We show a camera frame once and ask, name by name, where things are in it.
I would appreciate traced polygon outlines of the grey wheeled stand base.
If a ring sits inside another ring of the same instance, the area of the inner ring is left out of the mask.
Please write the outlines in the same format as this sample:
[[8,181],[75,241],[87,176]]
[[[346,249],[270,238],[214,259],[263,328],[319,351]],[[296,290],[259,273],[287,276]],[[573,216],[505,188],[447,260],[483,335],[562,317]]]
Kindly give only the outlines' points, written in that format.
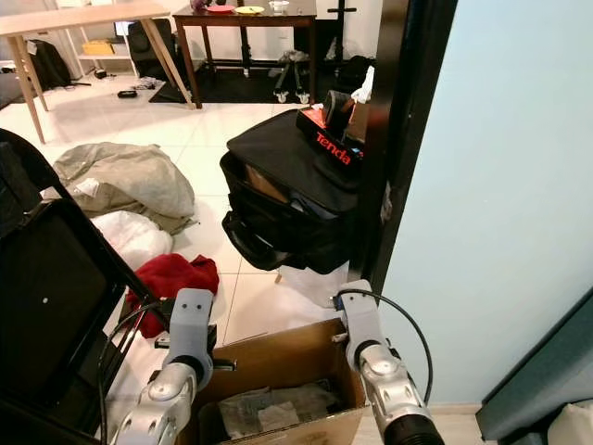
[[272,87],[272,94],[281,105],[289,102],[301,105],[310,103],[310,92],[304,84],[306,62],[309,62],[309,55],[304,51],[291,50],[280,56],[279,72]]

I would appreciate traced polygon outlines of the small black speaker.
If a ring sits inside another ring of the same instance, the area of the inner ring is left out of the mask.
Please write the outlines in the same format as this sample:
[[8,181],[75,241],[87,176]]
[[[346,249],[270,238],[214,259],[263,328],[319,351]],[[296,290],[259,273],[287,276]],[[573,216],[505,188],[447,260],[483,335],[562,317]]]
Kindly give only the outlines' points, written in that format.
[[322,102],[326,132],[334,137],[342,137],[350,124],[356,103],[352,94],[330,90]]

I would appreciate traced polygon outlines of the small brown cardboard box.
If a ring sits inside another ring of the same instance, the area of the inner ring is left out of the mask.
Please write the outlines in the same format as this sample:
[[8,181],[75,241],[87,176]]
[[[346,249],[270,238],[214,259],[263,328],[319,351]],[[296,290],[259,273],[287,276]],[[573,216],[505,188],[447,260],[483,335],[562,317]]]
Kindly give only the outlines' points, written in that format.
[[373,86],[374,67],[369,67],[367,69],[367,76],[365,76],[361,86],[350,95],[353,101],[353,108],[345,135],[348,139],[355,140],[357,143],[364,143],[365,139],[367,139],[368,103],[370,98],[372,98]]

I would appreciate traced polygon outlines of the open brown cardboard box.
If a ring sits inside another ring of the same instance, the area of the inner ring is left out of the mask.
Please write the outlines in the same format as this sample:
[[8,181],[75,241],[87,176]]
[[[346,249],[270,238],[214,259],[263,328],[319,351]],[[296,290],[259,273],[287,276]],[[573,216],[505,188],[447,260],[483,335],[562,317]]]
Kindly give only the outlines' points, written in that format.
[[[348,367],[343,345],[332,340],[344,331],[342,322],[323,321],[213,349],[215,359],[233,361],[236,369],[213,374],[175,445],[351,445],[367,415],[367,398],[360,378]],[[305,383],[326,383],[337,397],[326,415],[241,439],[226,433],[220,401],[249,390]]]

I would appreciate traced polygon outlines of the clear printed plastic wrapper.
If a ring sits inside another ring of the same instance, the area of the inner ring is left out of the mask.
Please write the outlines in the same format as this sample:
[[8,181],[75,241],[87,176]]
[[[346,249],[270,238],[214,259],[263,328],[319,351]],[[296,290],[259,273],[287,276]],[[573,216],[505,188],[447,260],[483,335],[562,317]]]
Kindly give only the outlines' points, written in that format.
[[226,433],[243,439],[323,418],[342,403],[323,383],[243,391],[216,404]]

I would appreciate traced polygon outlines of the black backpack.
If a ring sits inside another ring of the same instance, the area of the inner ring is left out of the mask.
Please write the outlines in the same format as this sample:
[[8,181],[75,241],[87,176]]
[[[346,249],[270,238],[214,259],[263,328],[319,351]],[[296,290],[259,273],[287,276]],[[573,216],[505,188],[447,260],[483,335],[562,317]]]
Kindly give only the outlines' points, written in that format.
[[39,39],[27,41],[33,70],[43,90],[72,85],[70,69],[54,44]]

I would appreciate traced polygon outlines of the black red Tenda box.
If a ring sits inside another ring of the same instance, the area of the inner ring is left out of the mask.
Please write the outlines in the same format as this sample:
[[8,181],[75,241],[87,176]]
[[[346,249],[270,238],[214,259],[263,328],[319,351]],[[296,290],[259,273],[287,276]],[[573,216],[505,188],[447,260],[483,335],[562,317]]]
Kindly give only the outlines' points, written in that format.
[[329,159],[329,164],[342,172],[359,172],[364,158],[364,144],[344,135],[335,135],[323,117],[323,109],[300,108],[296,127],[314,145],[315,151]]

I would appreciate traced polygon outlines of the red cloth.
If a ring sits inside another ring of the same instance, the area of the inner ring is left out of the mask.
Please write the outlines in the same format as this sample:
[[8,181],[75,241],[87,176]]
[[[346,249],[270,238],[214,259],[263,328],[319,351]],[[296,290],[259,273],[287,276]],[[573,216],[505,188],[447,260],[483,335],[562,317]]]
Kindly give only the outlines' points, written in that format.
[[124,293],[124,308],[128,311],[139,309],[143,300],[166,300],[157,312],[145,311],[143,321],[137,326],[143,338],[156,338],[167,330],[167,322],[172,318],[172,301],[182,289],[219,293],[220,276],[216,263],[203,255],[187,260],[179,253],[162,254],[137,268],[135,274],[151,296],[141,297],[128,289]]

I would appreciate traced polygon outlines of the large black fabric bag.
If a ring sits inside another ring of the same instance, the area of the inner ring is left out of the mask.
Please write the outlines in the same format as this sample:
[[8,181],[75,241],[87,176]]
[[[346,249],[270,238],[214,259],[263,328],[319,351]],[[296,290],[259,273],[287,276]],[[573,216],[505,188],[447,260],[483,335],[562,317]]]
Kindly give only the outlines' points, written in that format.
[[342,172],[283,111],[233,137],[219,165],[230,210],[221,221],[234,248],[258,270],[329,273],[356,241],[359,172]]

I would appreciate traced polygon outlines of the yellow storage box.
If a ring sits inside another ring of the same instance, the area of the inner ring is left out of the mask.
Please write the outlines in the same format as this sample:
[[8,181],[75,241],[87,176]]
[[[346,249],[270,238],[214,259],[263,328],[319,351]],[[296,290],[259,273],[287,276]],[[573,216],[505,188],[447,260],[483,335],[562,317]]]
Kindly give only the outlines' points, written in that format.
[[89,41],[82,44],[83,53],[88,57],[106,57],[116,54],[115,48],[108,41]]

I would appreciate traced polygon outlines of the black tripod stand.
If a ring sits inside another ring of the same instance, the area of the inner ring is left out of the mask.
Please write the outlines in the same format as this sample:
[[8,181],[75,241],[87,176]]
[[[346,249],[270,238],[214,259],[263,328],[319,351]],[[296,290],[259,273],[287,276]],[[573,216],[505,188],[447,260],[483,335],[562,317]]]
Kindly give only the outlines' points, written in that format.
[[335,63],[342,63],[345,55],[345,18],[348,13],[359,11],[356,7],[351,7],[348,0],[332,0],[332,4],[326,9],[326,12],[334,18],[335,34],[332,41],[332,55]]

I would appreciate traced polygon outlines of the light wood table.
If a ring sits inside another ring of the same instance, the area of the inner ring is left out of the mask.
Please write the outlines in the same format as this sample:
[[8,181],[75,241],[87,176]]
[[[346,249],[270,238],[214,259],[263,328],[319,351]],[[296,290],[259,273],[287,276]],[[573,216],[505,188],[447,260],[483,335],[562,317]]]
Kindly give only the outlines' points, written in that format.
[[141,0],[136,3],[113,4],[105,6],[83,6],[77,8],[56,9],[26,14],[11,14],[0,18],[0,37],[8,43],[13,57],[14,68],[18,75],[19,88],[24,97],[27,110],[32,119],[33,127],[39,141],[45,144],[45,133],[39,119],[39,108],[34,100],[41,101],[43,110],[48,110],[47,102],[38,80],[37,72],[27,51],[27,35],[84,27],[105,22],[137,21],[145,29],[162,67],[170,76],[170,80],[182,94],[183,102],[191,109],[199,109],[190,90],[183,84],[183,78],[175,65],[172,56],[167,54],[164,38],[159,27],[154,24],[156,19],[165,19],[172,14],[172,9],[158,3],[157,0]]

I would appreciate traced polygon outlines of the black folding chair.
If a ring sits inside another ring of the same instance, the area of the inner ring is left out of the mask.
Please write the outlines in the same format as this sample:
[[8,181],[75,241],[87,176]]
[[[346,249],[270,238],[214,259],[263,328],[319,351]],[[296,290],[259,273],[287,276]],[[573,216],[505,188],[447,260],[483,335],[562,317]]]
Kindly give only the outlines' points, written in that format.
[[100,445],[107,391],[151,296],[30,141],[0,133],[0,445]]

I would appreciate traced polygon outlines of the black floor mat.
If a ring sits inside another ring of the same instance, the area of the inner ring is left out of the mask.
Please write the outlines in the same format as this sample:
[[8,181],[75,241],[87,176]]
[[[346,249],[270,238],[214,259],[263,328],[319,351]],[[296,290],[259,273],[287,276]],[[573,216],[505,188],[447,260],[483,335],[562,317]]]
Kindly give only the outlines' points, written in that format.
[[[296,81],[292,76],[285,78],[281,88],[276,88],[280,78],[280,72],[283,69],[252,70],[249,76],[243,75],[241,70],[208,70],[200,69],[196,72],[196,100],[203,105],[219,105],[220,103],[230,103],[230,105],[253,105],[253,103],[274,103],[280,105],[299,105],[300,97],[297,97]],[[300,69],[301,85],[310,87],[309,70]],[[337,76],[334,71],[322,70],[319,68],[314,95],[321,97],[327,90],[334,89],[337,86]],[[284,101],[279,100],[278,93],[287,92]],[[152,97],[149,97],[149,103],[179,103],[183,105],[181,93],[170,83],[160,86]]]

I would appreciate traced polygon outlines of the dark wood table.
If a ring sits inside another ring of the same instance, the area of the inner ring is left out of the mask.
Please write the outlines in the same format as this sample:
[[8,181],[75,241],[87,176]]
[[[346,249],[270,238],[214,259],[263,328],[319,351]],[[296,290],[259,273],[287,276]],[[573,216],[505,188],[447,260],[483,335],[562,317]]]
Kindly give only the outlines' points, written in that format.
[[[186,67],[187,80],[190,85],[196,88],[196,67],[191,59],[189,41],[187,41],[187,27],[199,27],[202,30],[202,41],[207,55],[207,60],[202,64],[211,70],[224,67],[240,68],[246,75],[250,75],[253,69],[278,68],[278,62],[254,62],[250,54],[250,43],[248,39],[249,27],[293,27],[293,29],[304,29],[308,31],[308,55],[309,80],[310,80],[310,102],[315,100],[317,93],[315,82],[317,82],[319,64],[323,55],[319,54],[318,31],[317,31],[317,5],[315,0],[289,0],[287,14],[271,14],[271,0],[225,0],[226,5],[233,6],[262,6],[264,12],[258,16],[246,16],[246,14],[209,14],[207,11],[195,13],[191,6],[187,5],[179,11],[172,13],[172,21],[175,25],[175,43],[183,55],[183,63]],[[210,27],[237,27],[240,30],[241,57],[238,60],[216,59],[212,56],[208,29]]]

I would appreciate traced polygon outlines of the grey crumpled garment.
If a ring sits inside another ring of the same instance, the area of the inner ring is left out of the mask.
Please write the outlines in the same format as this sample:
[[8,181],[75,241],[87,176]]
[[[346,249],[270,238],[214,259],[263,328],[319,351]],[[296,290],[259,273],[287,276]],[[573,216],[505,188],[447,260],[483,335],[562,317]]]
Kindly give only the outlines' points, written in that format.
[[139,213],[171,235],[196,221],[194,188],[160,146],[80,145],[60,154],[52,169],[90,217]]

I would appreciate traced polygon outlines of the small black duffel bag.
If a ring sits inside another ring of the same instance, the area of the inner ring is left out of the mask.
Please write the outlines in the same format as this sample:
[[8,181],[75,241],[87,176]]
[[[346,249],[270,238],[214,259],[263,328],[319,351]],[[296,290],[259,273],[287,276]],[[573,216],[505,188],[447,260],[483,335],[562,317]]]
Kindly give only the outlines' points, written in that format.
[[365,81],[373,65],[373,60],[365,56],[353,56],[340,65],[334,77],[332,89],[350,94],[356,92]]

